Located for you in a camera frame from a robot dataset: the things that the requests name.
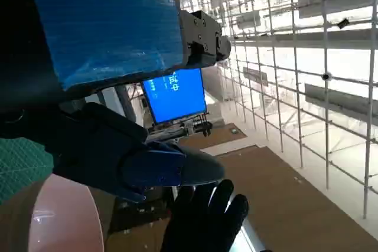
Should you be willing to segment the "bare left robot hand, blue tape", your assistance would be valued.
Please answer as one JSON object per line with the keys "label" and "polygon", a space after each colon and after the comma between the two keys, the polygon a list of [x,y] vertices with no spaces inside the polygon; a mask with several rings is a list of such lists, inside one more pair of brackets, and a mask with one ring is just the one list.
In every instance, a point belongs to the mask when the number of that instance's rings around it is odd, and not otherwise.
{"label": "bare left robot hand, blue tape", "polygon": [[230,52],[220,24],[179,0],[1,0],[1,136],[43,145],[55,175],[133,202],[150,186],[216,182],[224,169],[210,155],[150,142],[101,104],[60,105]]}

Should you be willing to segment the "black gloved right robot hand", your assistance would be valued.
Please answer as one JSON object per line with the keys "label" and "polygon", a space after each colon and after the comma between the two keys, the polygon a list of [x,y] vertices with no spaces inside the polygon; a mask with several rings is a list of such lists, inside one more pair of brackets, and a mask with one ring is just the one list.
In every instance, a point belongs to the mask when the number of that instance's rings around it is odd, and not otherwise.
{"label": "black gloved right robot hand", "polygon": [[229,251],[249,212],[247,198],[232,197],[233,190],[229,179],[181,187],[161,251]]}

